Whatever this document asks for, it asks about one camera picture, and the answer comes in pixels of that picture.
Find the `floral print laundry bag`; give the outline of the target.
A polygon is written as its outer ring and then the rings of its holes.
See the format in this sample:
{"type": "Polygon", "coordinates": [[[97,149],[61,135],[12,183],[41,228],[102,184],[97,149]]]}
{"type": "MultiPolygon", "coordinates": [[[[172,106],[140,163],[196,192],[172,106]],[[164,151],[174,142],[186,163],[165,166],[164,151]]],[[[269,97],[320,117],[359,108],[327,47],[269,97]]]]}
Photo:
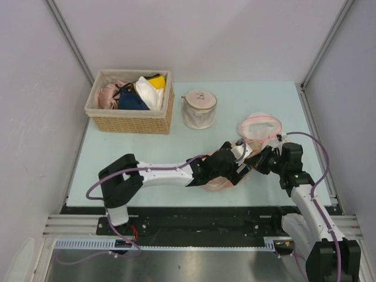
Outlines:
{"type": "MultiPolygon", "coordinates": [[[[261,152],[262,143],[258,140],[245,139],[247,145],[252,149],[252,152],[247,156],[247,158],[253,157],[256,154],[261,152]]],[[[234,187],[234,185],[227,180],[225,177],[217,177],[207,184],[204,185],[204,188],[211,191],[218,191],[227,188],[234,187]]]]}

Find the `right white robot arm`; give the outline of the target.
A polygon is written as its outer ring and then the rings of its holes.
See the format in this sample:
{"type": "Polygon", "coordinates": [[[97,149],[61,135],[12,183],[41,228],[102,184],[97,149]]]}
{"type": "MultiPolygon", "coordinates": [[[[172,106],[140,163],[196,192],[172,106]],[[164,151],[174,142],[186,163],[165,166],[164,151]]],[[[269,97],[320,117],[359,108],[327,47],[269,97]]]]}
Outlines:
{"type": "Polygon", "coordinates": [[[266,146],[244,162],[259,173],[277,174],[281,188],[298,207],[299,213],[273,218],[271,229],[293,239],[305,259],[308,281],[358,281],[361,248],[346,238],[315,195],[315,182],[303,170],[302,156],[302,146],[288,142],[279,150],[266,146]]]}

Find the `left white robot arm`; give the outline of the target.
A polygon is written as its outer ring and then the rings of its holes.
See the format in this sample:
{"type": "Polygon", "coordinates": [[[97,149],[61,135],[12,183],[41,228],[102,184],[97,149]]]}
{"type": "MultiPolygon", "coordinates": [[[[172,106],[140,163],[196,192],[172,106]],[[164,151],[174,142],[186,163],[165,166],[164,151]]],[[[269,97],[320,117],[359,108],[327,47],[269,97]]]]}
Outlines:
{"type": "Polygon", "coordinates": [[[177,164],[156,165],[139,162],[134,154],[122,156],[98,174],[110,229],[118,235],[129,230],[127,204],[141,188],[196,187],[220,179],[235,186],[250,171],[245,160],[252,153],[250,145],[240,139],[236,143],[225,142],[210,155],[195,156],[177,164]]]}

